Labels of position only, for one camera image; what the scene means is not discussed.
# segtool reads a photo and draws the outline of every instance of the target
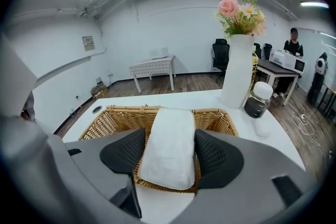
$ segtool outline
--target white package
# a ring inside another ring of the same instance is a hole
[[[171,189],[195,182],[195,121],[190,110],[159,109],[144,150],[138,176]]]

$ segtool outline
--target table with checkered tablecloth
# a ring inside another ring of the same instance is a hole
[[[168,73],[170,76],[170,85],[172,88],[172,91],[174,91],[174,83],[173,83],[173,59],[174,55],[168,56],[165,58],[160,59],[153,59],[153,60],[147,60],[144,62],[136,63],[132,66],[130,66],[130,74],[134,78],[135,85],[141,93],[141,88],[137,80],[137,76],[143,76],[148,75],[150,79],[152,79],[153,74],[162,74],[162,73]]]

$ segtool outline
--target checkered tablecloth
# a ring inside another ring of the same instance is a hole
[[[130,74],[133,75],[148,75],[158,73],[170,73],[172,69],[172,61],[175,56],[166,58],[148,60],[130,66]]]

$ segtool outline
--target desk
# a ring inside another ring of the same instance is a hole
[[[292,86],[290,87],[289,93],[283,102],[283,105],[286,105],[288,103],[288,100],[295,88],[296,82],[299,77],[299,73],[295,71],[291,71],[285,68],[282,68],[281,66],[276,65],[275,63],[270,62],[266,59],[260,59],[258,62],[258,70],[261,72],[264,72],[268,75],[268,84],[272,87],[274,80],[276,77],[294,77],[294,81],[292,83]]]
[[[328,91],[331,91],[332,94],[330,95],[329,101],[326,103],[326,105],[325,105],[325,107],[324,107],[324,110],[323,110],[323,112],[324,112],[326,118],[328,118],[328,114],[329,114],[329,112],[330,112],[330,110],[331,110],[331,108],[332,108],[332,106],[334,105],[335,100],[336,100],[336,91],[334,91],[333,89],[331,89],[329,86],[327,86],[327,85],[325,85],[325,84],[323,84],[323,85],[326,87],[326,89],[325,89],[324,95],[323,95],[323,97],[322,97],[322,99],[321,99],[321,102],[319,103],[319,105],[318,105],[317,108],[319,108],[320,105],[322,104],[324,98],[325,98],[326,95],[327,95],[327,92],[328,92]]]
[[[92,114],[92,110],[99,105],[103,106],[103,108],[107,105],[142,106],[145,104],[149,106],[161,105],[167,108],[177,109],[219,108],[229,113],[240,137],[278,149],[305,170],[301,157],[292,141],[269,111],[266,111],[260,119],[253,119],[246,114],[243,108],[231,109],[225,107],[219,101],[220,92],[221,90],[212,90],[99,99],[74,123],[64,136],[63,141],[72,142],[78,140],[88,125],[98,115]],[[256,120],[261,120],[262,124],[270,130],[268,137],[257,135],[255,126]],[[142,221],[149,224],[169,223],[178,216],[194,198],[194,194],[168,193],[140,185],[136,185],[135,187],[142,210]]]
[[[175,55],[160,59],[147,60],[130,66],[130,74],[134,79],[136,88],[138,89],[139,93],[141,93],[141,88],[136,78],[137,76],[149,75],[149,78],[151,80],[153,74],[161,74],[161,73],[169,74],[170,86],[172,88],[172,91],[174,91],[173,64],[172,64],[174,57]]]

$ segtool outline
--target person in black clothing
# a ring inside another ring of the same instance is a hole
[[[312,106],[315,106],[317,97],[319,96],[319,93],[324,83],[324,76],[328,71],[327,57],[327,54],[324,52],[316,61],[314,79],[307,95],[307,100]],[[323,64],[320,59],[324,60],[324,70],[321,70]]]
[[[298,30],[296,28],[292,28],[290,30],[290,40],[287,40],[285,42],[284,50],[288,54],[292,54],[298,58],[303,57],[303,47],[298,42]],[[293,81],[293,78],[289,77],[283,77],[280,78],[278,81],[278,85],[276,89],[274,90],[273,97],[284,97],[284,94],[286,93],[288,86]]]

